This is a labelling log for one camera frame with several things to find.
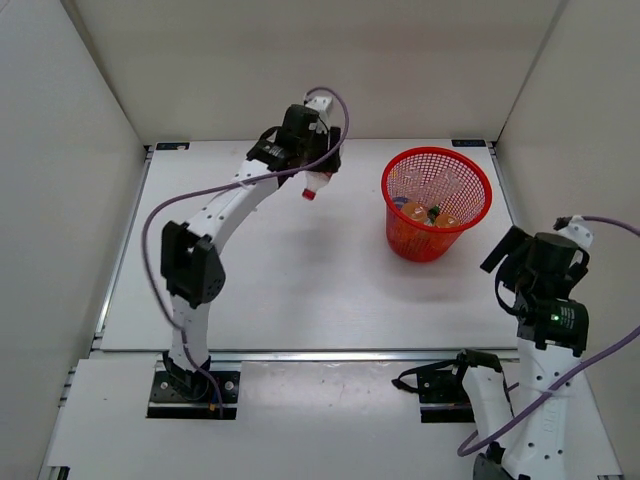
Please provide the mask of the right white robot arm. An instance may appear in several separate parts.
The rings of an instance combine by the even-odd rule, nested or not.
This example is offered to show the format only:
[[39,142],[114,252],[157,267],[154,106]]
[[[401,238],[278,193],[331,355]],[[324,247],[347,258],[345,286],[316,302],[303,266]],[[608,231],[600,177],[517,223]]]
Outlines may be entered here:
[[565,479],[566,416],[573,378],[586,350],[587,308],[571,299],[588,272],[594,239],[580,220],[561,219],[553,232],[511,227],[480,267],[494,288],[515,299],[497,300],[517,321],[519,380],[507,384],[494,355],[463,350],[449,387],[470,400],[477,433],[461,455],[474,453],[475,479]]

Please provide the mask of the green plastic bottle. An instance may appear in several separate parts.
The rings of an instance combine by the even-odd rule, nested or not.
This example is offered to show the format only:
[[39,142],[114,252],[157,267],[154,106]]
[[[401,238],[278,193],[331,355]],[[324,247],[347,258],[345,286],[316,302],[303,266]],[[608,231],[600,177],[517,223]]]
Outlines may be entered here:
[[434,226],[436,224],[437,217],[440,215],[440,207],[434,206],[427,212],[425,224],[427,226]]

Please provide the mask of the blue label plastic bottle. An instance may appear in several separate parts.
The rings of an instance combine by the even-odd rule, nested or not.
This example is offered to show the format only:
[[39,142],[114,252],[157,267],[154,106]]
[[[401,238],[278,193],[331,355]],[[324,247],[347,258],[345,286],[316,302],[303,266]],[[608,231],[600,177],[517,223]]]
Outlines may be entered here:
[[392,198],[392,202],[397,209],[401,210],[409,202],[409,199],[407,197],[397,196]]

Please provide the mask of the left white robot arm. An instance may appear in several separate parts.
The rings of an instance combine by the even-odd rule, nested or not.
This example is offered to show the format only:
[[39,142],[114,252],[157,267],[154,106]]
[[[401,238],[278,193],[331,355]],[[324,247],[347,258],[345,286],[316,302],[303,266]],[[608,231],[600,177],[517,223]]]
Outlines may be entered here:
[[163,364],[171,386],[191,402],[216,401],[207,371],[209,308],[221,292],[226,273],[220,255],[234,231],[268,196],[312,164],[304,195],[313,198],[340,166],[336,149],[341,130],[329,122],[332,100],[314,96],[286,110],[281,125],[265,131],[234,176],[239,186],[217,193],[187,221],[168,222],[161,235],[161,275],[177,325]]

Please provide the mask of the red label clear bottle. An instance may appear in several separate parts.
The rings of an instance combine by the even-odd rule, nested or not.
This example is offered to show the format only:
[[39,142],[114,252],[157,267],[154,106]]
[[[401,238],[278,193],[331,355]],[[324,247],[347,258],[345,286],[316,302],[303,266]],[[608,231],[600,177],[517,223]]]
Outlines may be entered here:
[[327,186],[332,178],[331,172],[305,172],[305,188],[302,192],[302,197],[306,200],[312,201],[315,199],[318,191]]

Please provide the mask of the large clear plastic bottle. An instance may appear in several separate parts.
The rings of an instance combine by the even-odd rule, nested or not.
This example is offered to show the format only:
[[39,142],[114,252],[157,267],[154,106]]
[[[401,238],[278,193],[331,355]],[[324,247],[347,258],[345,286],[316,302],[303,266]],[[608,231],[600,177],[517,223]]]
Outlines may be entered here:
[[446,168],[434,176],[413,169],[398,174],[396,179],[400,181],[399,196],[421,201],[424,204],[439,204],[462,188],[461,180],[450,168]]

